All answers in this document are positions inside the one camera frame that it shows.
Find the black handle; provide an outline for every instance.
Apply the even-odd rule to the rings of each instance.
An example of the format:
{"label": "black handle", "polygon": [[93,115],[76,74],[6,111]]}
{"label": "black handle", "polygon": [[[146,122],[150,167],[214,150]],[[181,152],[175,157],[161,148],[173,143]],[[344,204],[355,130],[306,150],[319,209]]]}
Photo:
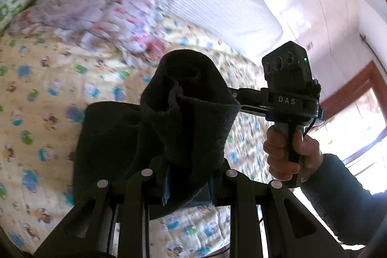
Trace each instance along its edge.
{"label": "black handle", "polygon": [[[287,138],[286,149],[285,149],[285,159],[290,162],[299,164],[300,167],[303,165],[303,156],[299,155],[293,149],[293,135],[297,130],[303,132],[305,130],[304,126],[294,125],[294,124],[285,124],[285,123],[275,123],[275,128],[282,132]],[[290,181],[283,182],[288,188],[297,188],[301,185],[301,176],[299,173],[293,174],[293,177]]]}

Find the yellow cartoon-patterned bed sheet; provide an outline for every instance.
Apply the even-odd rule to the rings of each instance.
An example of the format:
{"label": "yellow cartoon-patterned bed sheet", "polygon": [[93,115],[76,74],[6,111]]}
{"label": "yellow cartoon-patterned bed sheet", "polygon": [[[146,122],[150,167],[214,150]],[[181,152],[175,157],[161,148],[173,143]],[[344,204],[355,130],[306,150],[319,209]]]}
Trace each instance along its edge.
{"label": "yellow cartoon-patterned bed sheet", "polygon": [[[168,16],[168,50],[212,59],[230,87],[257,86],[260,69],[206,30]],[[34,252],[70,211],[72,164],[85,108],[104,100],[139,103],[156,67],[128,67],[121,52],[95,52],[46,35],[0,38],[0,225],[21,250]],[[240,113],[226,142],[234,169],[270,180],[262,150],[268,123]],[[230,209],[181,209],[150,222],[153,258],[204,257],[230,241]]]}

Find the dark sleeve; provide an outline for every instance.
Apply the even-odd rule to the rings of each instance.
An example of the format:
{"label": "dark sleeve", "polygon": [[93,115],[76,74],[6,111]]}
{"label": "dark sleeve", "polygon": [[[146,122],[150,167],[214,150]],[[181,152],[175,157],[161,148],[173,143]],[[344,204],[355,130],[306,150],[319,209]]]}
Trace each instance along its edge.
{"label": "dark sleeve", "polygon": [[371,195],[336,155],[324,154],[322,165],[301,190],[347,245],[367,245],[387,212],[387,192]]}

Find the hand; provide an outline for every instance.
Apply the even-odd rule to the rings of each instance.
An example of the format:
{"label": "hand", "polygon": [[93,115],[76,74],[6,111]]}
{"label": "hand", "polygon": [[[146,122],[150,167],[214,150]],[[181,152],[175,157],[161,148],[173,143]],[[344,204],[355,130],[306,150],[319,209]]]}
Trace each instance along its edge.
{"label": "hand", "polygon": [[319,142],[308,135],[303,139],[300,130],[293,135],[293,148],[299,155],[304,156],[302,168],[297,163],[284,159],[287,139],[281,132],[271,126],[266,135],[264,151],[268,153],[268,164],[270,165],[268,170],[276,179],[289,181],[293,174],[300,172],[301,181],[305,182],[321,166],[322,154]]}

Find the camera lens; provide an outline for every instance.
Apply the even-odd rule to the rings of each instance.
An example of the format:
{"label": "camera lens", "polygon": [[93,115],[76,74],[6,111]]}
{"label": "camera lens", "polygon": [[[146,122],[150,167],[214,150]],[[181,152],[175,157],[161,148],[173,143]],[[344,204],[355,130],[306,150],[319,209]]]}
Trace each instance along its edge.
{"label": "camera lens", "polygon": [[274,68],[276,70],[282,69],[282,58],[281,57],[277,57],[277,59],[274,61]]}
{"label": "camera lens", "polygon": [[294,56],[293,56],[293,54],[292,54],[291,52],[288,52],[288,53],[286,54],[286,63],[290,65],[290,64],[293,63],[293,61],[294,61]]}
{"label": "camera lens", "polygon": [[267,63],[267,64],[265,65],[265,72],[266,72],[266,73],[270,73],[270,71],[271,71],[271,65],[270,65],[269,63]]}

